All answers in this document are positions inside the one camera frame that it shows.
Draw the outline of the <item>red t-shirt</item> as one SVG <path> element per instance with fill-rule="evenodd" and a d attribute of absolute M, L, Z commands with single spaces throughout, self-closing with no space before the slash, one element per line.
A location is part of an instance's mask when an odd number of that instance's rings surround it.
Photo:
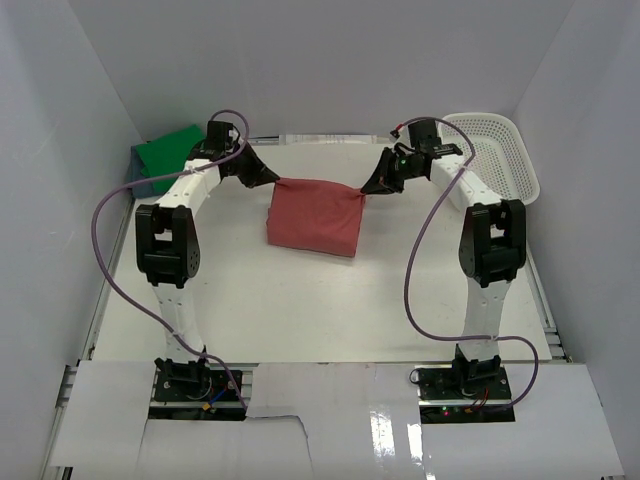
<path fill-rule="evenodd" d="M 336 182 L 283 178 L 275 183 L 266 219 L 272 246 L 352 258 L 366 196 Z"/>

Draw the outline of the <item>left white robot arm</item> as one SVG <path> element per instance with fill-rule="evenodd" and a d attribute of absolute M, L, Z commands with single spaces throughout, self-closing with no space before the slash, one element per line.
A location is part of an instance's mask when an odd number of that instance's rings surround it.
<path fill-rule="evenodd" d="M 136 261 L 153 288 L 165 327 L 166 357 L 156 366 L 170 386 L 192 400 L 204 400 L 214 387 L 190 286 L 201 263 L 196 214 L 227 177 L 254 188 L 273 184 L 279 176 L 233 124 L 219 120 L 208 122 L 205 138 L 191 148 L 183 170 L 158 201 L 137 208 Z"/>

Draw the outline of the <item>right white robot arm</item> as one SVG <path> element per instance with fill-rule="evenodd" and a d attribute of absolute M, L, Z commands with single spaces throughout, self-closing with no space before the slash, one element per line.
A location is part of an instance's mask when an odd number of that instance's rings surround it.
<path fill-rule="evenodd" d="M 467 278 L 463 331 L 450 337 L 455 346 L 451 372 L 444 381 L 459 396 L 487 394 L 496 380 L 501 358 L 498 347 L 504 301 L 526 261 L 526 208 L 493 191 L 470 166 L 476 149 L 444 143 L 438 134 L 443 120 L 417 117 L 399 124 L 390 135 L 379 162 L 361 191 L 368 196 L 400 194 L 411 179 L 426 178 L 442 193 L 436 203 L 450 201 L 463 223 L 458 259 Z"/>

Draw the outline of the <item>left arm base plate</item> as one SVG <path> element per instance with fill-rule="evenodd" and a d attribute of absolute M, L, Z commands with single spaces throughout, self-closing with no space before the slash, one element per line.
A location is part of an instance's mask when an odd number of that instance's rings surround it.
<path fill-rule="evenodd" d="M 151 420 L 242 422 L 246 413 L 224 369 L 191 362 L 156 366 L 148 417 Z"/>

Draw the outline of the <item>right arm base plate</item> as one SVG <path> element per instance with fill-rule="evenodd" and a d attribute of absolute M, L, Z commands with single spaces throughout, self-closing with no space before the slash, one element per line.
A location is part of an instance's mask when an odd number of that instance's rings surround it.
<path fill-rule="evenodd" d="M 462 386 L 452 367 L 417 366 L 409 374 L 417 387 L 423 425 L 514 423 L 512 393 L 504 367 L 493 378 Z"/>

